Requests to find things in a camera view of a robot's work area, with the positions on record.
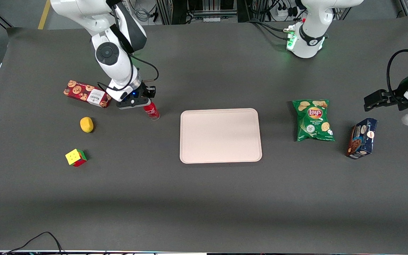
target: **plastic tray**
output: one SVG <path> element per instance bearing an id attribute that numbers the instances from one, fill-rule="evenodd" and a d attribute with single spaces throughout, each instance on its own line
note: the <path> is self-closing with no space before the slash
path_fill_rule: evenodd
<path id="1" fill-rule="evenodd" d="M 185 111 L 180 116 L 180 160 L 193 163 L 256 162 L 262 158 L 257 111 Z"/>

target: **red cookie box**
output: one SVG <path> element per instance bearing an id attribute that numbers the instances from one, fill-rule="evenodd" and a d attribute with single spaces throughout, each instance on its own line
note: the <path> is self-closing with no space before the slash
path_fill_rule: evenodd
<path id="1" fill-rule="evenodd" d="M 103 108 L 108 107 L 111 101 L 111 96 L 98 87 L 72 80 L 68 82 L 64 95 Z"/>

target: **coca-cola can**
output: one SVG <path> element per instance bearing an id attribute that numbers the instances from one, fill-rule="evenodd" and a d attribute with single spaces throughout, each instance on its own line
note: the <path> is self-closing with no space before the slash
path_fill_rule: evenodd
<path id="1" fill-rule="evenodd" d="M 158 112 L 157 107 L 153 102 L 151 102 L 150 105 L 144 106 L 143 108 L 144 111 L 146 111 L 147 115 L 149 115 L 149 118 L 151 118 L 151 120 L 157 120 L 160 118 L 160 113 Z"/>

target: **table surface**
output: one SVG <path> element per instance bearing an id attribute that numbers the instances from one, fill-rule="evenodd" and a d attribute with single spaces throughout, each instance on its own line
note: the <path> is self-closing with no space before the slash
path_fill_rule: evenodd
<path id="1" fill-rule="evenodd" d="M 275 26 L 286 27 L 287 23 Z M 0 249 L 51 231 L 66 250 L 408 254 L 408 126 L 397 108 L 363 110 L 408 48 L 408 17 L 334 22 L 299 59 L 252 24 L 148 26 L 137 56 L 160 70 L 151 121 L 142 108 L 70 99 L 70 79 L 109 82 L 85 30 L 8 31 L 0 71 Z M 149 66 L 136 62 L 146 79 Z M 392 66 L 397 84 L 408 55 Z M 295 142 L 291 100 L 330 100 L 336 142 Z M 185 110 L 254 108 L 256 163 L 184 164 Z M 95 131 L 79 127 L 94 118 Z M 350 128 L 379 120 L 374 153 L 344 156 Z M 79 168 L 64 155 L 79 148 Z M 31 249 L 54 249 L 48 238 Z"/>

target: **green chip bag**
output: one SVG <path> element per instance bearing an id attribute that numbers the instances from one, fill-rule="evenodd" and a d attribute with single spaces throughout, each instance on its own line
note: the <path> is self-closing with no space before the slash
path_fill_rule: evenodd
<path id="1" fill-rule="evenodd" d="M 335 140 L 327 119 L 328 100 L 295 100 L 292 103 L 297 111 L 297 142 L 307 138 Z"/>

